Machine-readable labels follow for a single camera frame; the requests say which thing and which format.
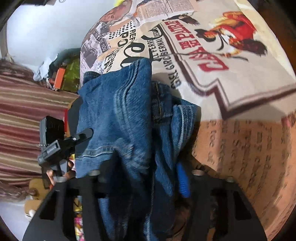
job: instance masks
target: brown border line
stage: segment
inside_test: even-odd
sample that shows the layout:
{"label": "brown border line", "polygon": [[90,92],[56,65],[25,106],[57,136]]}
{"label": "brown border line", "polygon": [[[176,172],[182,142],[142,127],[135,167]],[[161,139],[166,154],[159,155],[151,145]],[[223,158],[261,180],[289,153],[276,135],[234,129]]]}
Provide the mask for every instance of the brown border line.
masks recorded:
{"label": "brown border line", "polygon": [[[164,33],[164,28],[162,27],[161,24],[159,24],[159,27],[162,28],[163,30],[163,36],[165,37],[165,40],[170,48],[170,51],[172,53],[176,53],[172,47],[172,44],[170,43],[167,35]],[[266,104],[266,103],[269,103],[270,101],[273,101],[273,100],[278,100],[278,99],[281,99],[287,95],[290,95],[290,94],[293,94],[293,93],[296,93],[296,85],[295,85],[295,88],[294,89],[291,89],[291,90],[288,90],[288,91],[285,91],[283,93],[280,93],[280,94],[277,94],[277,95],[274,95],[274,96],[271,96],[271,97],[263,97],[263,98],[260,98],[256,101],[253,101],[253,102],[250,102],[250,103],[247,103],[247,104],[243,104],[241,106],[238,106],[236,108],[233,108],[231,110],[227,110],[224,102],[223,102],[223,99],[222,99],[222,96],[221,96],[221,93],[219,91],[219,88],[217,86],[214,86],[212,89],[210,90],[207,90],[207,91],[202,91],[200,90],[198,87],[196,87],[192,81],[192,78],[190,77],[189,73],[187,72],[184,64],[182,63],[182,61],[180,61],[179,57],[177,55],[174,55],[174,58],[175,58],[175,61],[178,63],[178,65],[180,66],[181,68],[181,71],[183,73],[183,75],[185,76],[185,80],[188,82],[190,88],[192,89],[192,91],[194,93],[196,93],[197,95],[199,96],[210,96],[211,94],[215,94],[215,97],[216,97],[216,100],[218,102],[218,105],[219,105],[219,108],[220,108],[220,111],[221,111],[221,116],[222,116],[222,119],[225,120],[225,119],[228,119],[230,117],[233,117],[234,115],[237,115],[237,114],[240,114],[242,112],[245,112],[247,110],[250,110],[254,107],[257,107],[257,106],[260,106],[260,105],[263,105],[263,104]]]}

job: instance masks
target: black dot pattern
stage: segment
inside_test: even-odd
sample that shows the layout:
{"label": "black dot pattern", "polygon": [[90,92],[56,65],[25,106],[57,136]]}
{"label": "black dot pattern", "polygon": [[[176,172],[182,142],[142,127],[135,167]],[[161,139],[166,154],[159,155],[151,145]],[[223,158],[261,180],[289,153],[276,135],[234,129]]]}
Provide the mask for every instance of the black dot pattern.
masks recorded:
{"label": "black dot pattern", "polygon": [[128,24],[123,25],[120,29],[118,29],[116,32],[109,33],[109,39],[116,38],[120,36],[122,33],[125,33],[129,30],[135,29],[135,25],[133,24],[133,21],[130,21]]}

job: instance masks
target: jeans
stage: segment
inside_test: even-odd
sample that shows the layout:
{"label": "jeans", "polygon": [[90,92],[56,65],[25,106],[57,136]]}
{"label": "jeans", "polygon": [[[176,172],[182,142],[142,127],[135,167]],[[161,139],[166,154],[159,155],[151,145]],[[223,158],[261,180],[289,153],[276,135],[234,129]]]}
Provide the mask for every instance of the jeans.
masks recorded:
{"label": "jeans", "polygon": [[114,152],[111,193],[99,207],[111,240],[165,240],[174,223],[175,165],[192,134],[197,106],[173,97],[151,81],[142,58],[121,70],[87,72],[78,91],[83,100],[77,133],[93,137],[76,154],[77,178],[100,169]]}

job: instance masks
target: striped curtain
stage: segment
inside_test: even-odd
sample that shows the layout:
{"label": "striped curtain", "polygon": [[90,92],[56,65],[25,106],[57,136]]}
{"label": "striped curtain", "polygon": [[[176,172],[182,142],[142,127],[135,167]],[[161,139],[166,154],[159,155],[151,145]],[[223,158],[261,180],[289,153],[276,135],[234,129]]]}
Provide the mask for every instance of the striped curtain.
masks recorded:
{"label": "striped curtain", "polygon": [[63,119],[68,104],[77,98],[55,92],[33,81],[31,70],[0,60],[0,181],[28,186],[41,176],[39,122],[50,115]]}

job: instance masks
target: folded denim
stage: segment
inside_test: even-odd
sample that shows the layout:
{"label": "folded denim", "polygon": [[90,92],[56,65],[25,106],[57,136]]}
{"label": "folded denim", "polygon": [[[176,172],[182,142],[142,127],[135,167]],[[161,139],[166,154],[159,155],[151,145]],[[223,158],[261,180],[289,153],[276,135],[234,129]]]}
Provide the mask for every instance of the folded denim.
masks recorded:
{"label": "folded denim", "polygon": [[75,157],[77,177],[119,154],[111,193],[99,199],[111,240],[165,240],[174,223],[175,165],[197,106],[173,97],[151,74],[151,62],[142,58],[115,72],[85,73],[78,91],[77,132],[94,134]]}

